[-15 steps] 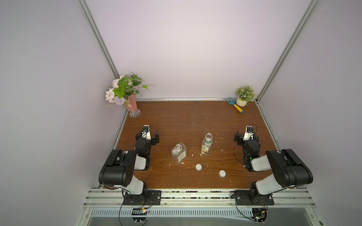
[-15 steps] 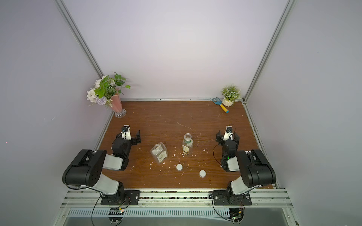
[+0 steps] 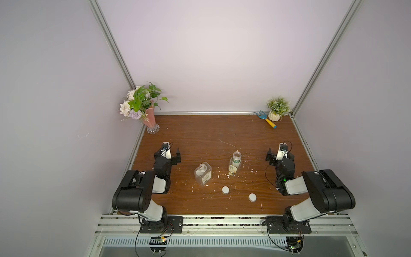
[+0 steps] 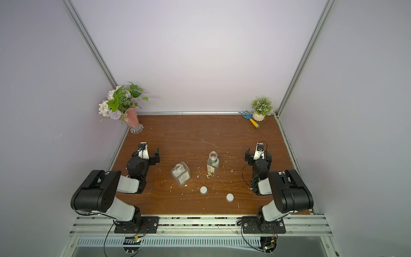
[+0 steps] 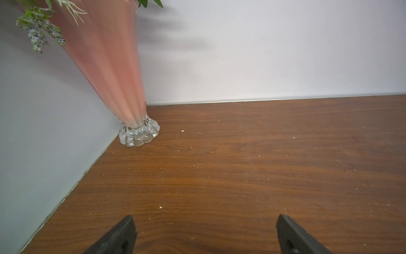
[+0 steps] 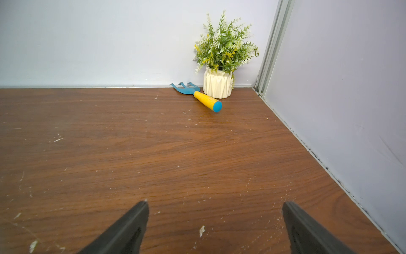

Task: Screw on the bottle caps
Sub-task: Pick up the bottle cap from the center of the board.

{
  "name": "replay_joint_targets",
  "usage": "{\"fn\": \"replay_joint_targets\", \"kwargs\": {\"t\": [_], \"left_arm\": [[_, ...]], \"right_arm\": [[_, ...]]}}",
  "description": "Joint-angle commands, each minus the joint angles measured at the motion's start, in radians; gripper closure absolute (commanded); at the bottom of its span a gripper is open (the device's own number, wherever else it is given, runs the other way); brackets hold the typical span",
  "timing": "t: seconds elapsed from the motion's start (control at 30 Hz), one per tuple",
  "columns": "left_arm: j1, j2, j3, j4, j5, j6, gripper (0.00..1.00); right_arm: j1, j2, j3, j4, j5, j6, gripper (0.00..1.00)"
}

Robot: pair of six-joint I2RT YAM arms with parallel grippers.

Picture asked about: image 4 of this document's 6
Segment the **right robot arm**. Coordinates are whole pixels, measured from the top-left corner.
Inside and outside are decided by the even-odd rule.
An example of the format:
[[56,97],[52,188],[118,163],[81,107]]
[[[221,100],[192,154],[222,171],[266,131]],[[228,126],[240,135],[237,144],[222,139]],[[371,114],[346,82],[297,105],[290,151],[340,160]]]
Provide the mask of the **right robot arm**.
[[313,208],[314,198],[296,170],[271,171],[272,155],[258,143],[254,153],[248,149],[245,161],[252,167],[251,190],[273,200],[259,208],[257,223],[272,225],[283,217]]

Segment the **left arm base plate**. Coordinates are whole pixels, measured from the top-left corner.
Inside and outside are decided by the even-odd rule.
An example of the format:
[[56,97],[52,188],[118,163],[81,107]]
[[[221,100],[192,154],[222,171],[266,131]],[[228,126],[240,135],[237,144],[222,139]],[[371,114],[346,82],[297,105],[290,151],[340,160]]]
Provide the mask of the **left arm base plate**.
[[115,222],[114,233],[157,233],[158,216],[142,216],[128,222]]

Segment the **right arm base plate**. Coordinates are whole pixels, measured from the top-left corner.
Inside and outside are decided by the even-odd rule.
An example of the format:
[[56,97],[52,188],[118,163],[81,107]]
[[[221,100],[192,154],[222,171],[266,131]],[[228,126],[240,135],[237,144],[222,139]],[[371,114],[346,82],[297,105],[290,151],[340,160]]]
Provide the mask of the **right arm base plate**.
[[267,222],[257,216],[243,216],[236,223],[245,234],[285,234],[283,219]]

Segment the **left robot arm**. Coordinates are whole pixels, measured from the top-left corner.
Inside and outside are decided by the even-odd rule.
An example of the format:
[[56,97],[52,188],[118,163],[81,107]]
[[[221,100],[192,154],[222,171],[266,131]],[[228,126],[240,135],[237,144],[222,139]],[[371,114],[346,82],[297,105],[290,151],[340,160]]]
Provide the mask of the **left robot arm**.
[[72,196],[71,208],[82,216],[111,217],[121,231],[139,230],[143,226],[140,209],[121,201],[116,193],[141,194],[147,185],[149,167],[159,162],[159,149],[149,156],[147,143],[140,143],[127,163],[127,176],[121,171],[91,171]]

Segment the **square clear plastic bottle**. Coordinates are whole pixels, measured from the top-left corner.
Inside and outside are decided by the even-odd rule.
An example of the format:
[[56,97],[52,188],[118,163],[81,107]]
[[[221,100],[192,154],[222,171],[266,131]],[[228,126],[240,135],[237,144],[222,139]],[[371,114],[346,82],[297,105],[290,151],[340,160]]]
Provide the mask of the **square clear plastic bottle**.
[[190,169],[185,162],[176,164],[170,173],[179,186],[185,186],[191,179]]

